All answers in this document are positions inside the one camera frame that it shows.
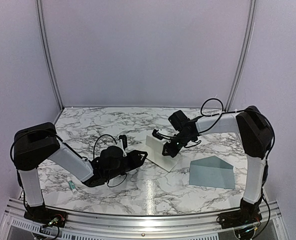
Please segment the white wall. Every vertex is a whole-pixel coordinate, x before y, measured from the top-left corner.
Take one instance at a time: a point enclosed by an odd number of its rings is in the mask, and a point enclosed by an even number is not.
[[[0,220],[9,197],[19,194],[9,157],[14,134],[58,113],[34,1],[0,0]]]
[[[227,99],[248,0],[44,1],[67,106],[199,107]]]
[[[268,196],[296,240],[296,0],[260,1],[234,108],[257,105],[271,120]]]

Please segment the marble table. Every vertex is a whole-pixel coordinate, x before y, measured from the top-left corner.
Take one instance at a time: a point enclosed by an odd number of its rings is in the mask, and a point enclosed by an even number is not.
[[[125,134],[128,151],[140,149],[147,131],[162,128],[173,132],[168,117],[178,109],[189,118],[199,115],[196,108],[66,108],[56,128],[66,143],[92,160],[93,144],[100,135],[117,137]],[[65,209],[117,215],[181,215],[239,206],[245,188],[247,162],[235,134],[209,134],[200,139],[199,146],[182,149],[183,160],[171,172],[146,160],[114,188],[106,185],[86,187],[69,172],[46,160],[39,167],[45,203]],[[109,138],[99,141],[96,156],[111,144]],[[217,156],[234,166],[235,189],[189,185],[190,162],[210,156]],[[77,194],[73,195],[69,189],[67,177],[72,178]],[[109,184],[114,186],[122,179],[123,176],[117,177]]]

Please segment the robotic arm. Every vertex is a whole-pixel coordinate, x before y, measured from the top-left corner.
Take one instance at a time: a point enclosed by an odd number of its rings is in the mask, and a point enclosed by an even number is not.
[[[179,131],[178,134],[167,136],[156,129],[152,134],[160,140],[168,140],[163,147],[164,156],[175,157],[190,141],[196,142],[200,135],[227,132],[237,134],[248,161],[246,188],[240,210],[221,213],[218,222],[226,229],[262,220],[259,205],[263,197],[262,187],[267,178],[267,157],[274,139],[272,126],[267,118],[255,106],[250,106],[241,111],[222,112],[195,119],[189,119],[182,111],[177,111],[169,117],[169,121]]]
[[[126,147],[126,136],[121,135],[114,146],[101,151],[99,157],[88,161],[63,142],[50,122],[17,132],[11,153],[14,149],[13,162],[18,170],[19,184],[28,202],[25,218],[49,224],[55,216],[61,216],[63,220],[60,221],[60,227],[64,226],[66,212],[46,208],[43,200],[38,166],[45,159],[57,163],[84,185],[92,188],[142,166],[148,154],[138,150],[126,153]]]

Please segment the small tube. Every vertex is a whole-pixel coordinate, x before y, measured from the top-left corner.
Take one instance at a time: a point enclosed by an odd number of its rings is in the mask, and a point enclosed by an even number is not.
[[[72,194],[74,194],[74,195],[77,194],[78,191],[77,191],[77,189],[76,189],[76,186],[75,186],[74,183],[72,182],[72,179],[71,179],[70,177],[68,177],[67,181],[68,181],[69,187],[70,187],[70,189],[71,189],[71,191],[72,191]]]

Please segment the marble tabletop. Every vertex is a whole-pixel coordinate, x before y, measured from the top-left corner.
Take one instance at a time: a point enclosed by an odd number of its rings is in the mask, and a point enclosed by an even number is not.
[[[75,107],[63,111],[56,128],[66,143],[92,160],[93,144],[100,135],[126,135],[127,151],[140,149],[147,131],[155,128],[174,131],[168,117],[179,109],[189,118],[199,115],[196,108]],[[245,188],[247,162],[235,134],[208,134],[199,139],[202,140],[199,146],[182,149],[183,159],[171,172],[146,160],[114,188],[107,185],[86,187],[69,172],[46,160],[39,166],[45,203],[65,209],[117,215],[181,215],[239,206]],[[100,140],[96,156],[111,144],[109,138]],[[234,166],[235,189],[189,185],[190,162],[210,156],[217,156]],[[77,194],[72,194],[69,189],[68,177],[72,178]],[[114,186],[122,179],[123,176],[116,177],[109,184]]]

